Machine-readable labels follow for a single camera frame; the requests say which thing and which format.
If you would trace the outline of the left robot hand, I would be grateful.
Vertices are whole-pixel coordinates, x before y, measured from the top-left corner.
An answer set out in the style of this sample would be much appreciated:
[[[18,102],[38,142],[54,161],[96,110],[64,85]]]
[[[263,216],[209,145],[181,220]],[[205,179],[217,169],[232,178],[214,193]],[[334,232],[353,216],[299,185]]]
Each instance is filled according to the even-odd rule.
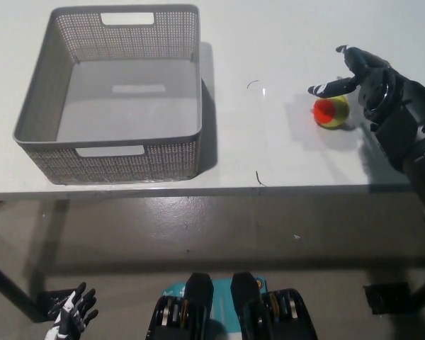
[[[86,283],[82,282],[67,298],[61,307],[52,327],[45,335],[45,340],[79,340],[89,323],[98,316],[96,289],[87,293]]]

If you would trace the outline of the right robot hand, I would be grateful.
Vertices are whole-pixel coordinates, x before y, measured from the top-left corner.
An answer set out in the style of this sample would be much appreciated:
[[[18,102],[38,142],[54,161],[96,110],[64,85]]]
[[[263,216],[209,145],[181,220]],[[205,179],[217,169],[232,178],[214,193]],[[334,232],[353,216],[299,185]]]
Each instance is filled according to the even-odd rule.
[[[353,76],[311,86],[307,92],[317,98],[331,98],[358,89],[358,103],[363,107],[365,119],[380,125],[387,115],[384,110],[390,106],[397,72],[387,60],[358,47],[340,45],[336,52],[343,55]]]

